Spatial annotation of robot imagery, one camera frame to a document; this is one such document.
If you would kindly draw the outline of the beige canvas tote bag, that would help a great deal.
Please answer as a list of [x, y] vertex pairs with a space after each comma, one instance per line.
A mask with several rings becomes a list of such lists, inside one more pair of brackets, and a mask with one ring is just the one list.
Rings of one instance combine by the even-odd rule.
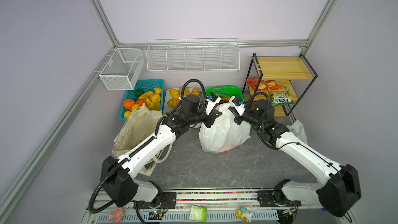
[[[119, 157], [131, 149], [135, 148], [148, 136], [155, 131], [159, 119], [162, 117], [160, 111], [151, 111], [145, 106], [133, 110], [124, 123], [119, 134], [114, 139], [112, 154]], [[168, 151], [162, 149], [155, 155], [140, 171], [141, 174], [151, 176], [157, 164], [164, 162], [169, 156], [172, 144], [168, 146]]]

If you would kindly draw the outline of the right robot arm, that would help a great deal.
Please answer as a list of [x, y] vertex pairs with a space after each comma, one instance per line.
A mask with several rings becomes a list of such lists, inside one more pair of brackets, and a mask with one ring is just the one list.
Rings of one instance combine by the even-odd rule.
[[350, 164], [343, 166], [301, 141], [275, 120], [274, 107], [268, 100], [259, 100], [255, 107], [252, 100], [245, 102], [237, 96], [229, 102], [236, 124], [249, 123], [266, 147], [288, 154], [317, 180], [316, 183], [297, 183], [284, 179], [274, 187], [270, 200], [279, 206], [297, 201], [310, 203], [343, 217], [361, 199], [357, 169]]

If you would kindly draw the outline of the white plastic grocery bag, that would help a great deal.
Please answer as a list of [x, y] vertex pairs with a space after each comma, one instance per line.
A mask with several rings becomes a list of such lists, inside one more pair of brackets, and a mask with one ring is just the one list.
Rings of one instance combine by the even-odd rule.
[[231, 105], [232, 103], [229, 102], [217, 107], [222, 115], [215, 120], [210, 128], [201, 124], [199, 140], [203, 151], [220, 153], [225, 146], [235, 148], [250, 138], [251, 125], [246, 122], [237, 125], [234, 122], [233, 114], [228, 109]]

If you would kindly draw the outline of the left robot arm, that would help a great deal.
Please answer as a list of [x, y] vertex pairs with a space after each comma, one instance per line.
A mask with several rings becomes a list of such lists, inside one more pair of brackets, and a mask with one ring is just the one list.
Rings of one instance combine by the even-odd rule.
[[221, 115], [215, 110], [220, 101], [218, 95], [211, 93], [201, 104], [198, 96], [189, 94], [158, 121], [155, 131], [139, 145], [118, 158], [106, 158], [101, 181], [89, 201], [89, 212], [96, 214], [113, 204], [123, 207], [131, 201], [146, 202], [151, 207], [160, 206], [162, 189], [153, 181], [138, 180], [138, 173], [162, 149], [185, 134], [190, 126], [204, 123], [211, 127]]

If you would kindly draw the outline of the red toy tomato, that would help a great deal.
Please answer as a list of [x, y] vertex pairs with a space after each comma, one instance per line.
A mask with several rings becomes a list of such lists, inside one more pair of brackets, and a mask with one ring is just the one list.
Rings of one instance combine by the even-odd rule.
[[234, 148], [233, 146], [225, 146], [225, 147], [221, 150], [221, 152], [229, 151], [229, 150], [231, 150], [231, 149], [233, 149], [233, 148]]

